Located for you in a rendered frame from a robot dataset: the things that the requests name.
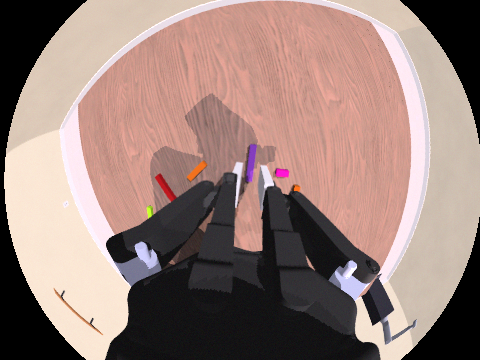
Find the purple rod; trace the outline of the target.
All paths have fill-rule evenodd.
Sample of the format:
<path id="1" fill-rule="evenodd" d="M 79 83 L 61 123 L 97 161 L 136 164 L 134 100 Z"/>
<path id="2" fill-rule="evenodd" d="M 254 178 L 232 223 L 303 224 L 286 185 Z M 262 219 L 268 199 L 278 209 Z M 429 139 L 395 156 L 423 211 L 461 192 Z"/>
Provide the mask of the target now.
<path id="1" fill-rule="evenodd" d="M 256 144 L 250 144 L 249 160 L 248 160 L 248 168 L 247 168 L 247 176 L 246 176 L 246 181 L 248 182 L 252 182 L 252 179 L 253 179 L 256 148 L 257 148 Z"/>

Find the red rod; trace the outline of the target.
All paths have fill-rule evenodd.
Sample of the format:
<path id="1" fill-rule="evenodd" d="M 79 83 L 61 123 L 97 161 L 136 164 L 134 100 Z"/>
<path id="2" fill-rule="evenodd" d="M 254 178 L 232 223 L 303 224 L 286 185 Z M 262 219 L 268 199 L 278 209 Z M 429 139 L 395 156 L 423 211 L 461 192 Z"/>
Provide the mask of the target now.
<path id="1" fill-rule="evenodd" d="M 166 183 L 166 181 L 164 180 L 161 173 L 158 174 L 155 178 L 156 178 L 157 182 L 159 183 L 159 185 L 161 186 L 161 188 L 163 189 L 163 191 L 165 192 L 165 194 L 167 195 L 167 197 L 169 198 L 170 201 L 173 201 L 174 199 L 177 198 L 174 195 L 174 193 L 172 192 L 172 190 L 170 189 L 170 187 L 168 186 L 168 184 Z"/>

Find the short magenta block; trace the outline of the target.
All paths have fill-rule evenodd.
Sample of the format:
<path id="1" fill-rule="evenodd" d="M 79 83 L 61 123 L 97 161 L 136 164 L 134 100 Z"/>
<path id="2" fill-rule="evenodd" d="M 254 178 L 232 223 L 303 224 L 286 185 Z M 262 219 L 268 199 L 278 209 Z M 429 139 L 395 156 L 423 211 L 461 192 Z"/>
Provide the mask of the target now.
<path id="1" fill-rule="evenodd" d="M 288 177 L 289 171 L 286 169 L 277 169 L 276 168 L 276 176 L 281 176 L 281 177 Z"/>

